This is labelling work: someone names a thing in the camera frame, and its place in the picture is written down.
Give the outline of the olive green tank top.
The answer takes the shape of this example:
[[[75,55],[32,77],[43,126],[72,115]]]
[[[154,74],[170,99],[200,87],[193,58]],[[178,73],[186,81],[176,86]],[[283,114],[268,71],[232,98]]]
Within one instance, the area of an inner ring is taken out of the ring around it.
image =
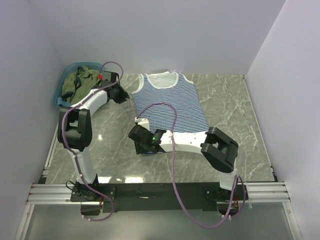
[[[78,66],[76,71],[65,77],[60,99],[70,105],[77,104],[100,82],[98,70],[89,69],[85,65]]]

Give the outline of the blue white striped tank top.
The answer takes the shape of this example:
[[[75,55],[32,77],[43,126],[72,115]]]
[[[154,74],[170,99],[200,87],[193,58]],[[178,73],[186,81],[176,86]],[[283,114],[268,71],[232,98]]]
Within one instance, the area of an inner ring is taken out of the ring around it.
[[[141,74],[132,92],[137,118],[149,121],[149,131],[207,131],[209,125],[194,83],[182,73]]]

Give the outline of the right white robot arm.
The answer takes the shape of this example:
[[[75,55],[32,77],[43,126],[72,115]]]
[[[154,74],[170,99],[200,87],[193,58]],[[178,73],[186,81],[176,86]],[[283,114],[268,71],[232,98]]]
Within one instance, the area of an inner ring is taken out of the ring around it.
[[[235,168],[238,143],[217,127],[207,131],[186,133],[157,129],[154,133],[137,124],[128,134],[134,141],[136,153],[156,154],[173,151],[203,155],[210,165],[219,172],[219,193],[230,200],[237,194],[233,184],[237,174]]]

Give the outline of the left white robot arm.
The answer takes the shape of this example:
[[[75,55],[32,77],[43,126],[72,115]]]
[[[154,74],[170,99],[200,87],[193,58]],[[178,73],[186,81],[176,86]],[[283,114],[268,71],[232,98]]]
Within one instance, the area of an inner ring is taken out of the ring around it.
[[[122,77],[122,73],[111,71],[99,73],[98,83],[83,98],[59,111],[57,139],[70,154],[76,171],[73,191],[88,201],[94,201],[100,195],[98,175],[89,152],[93,138],[92,116],[110,100],[121,104],[130,98],[120,84]]]

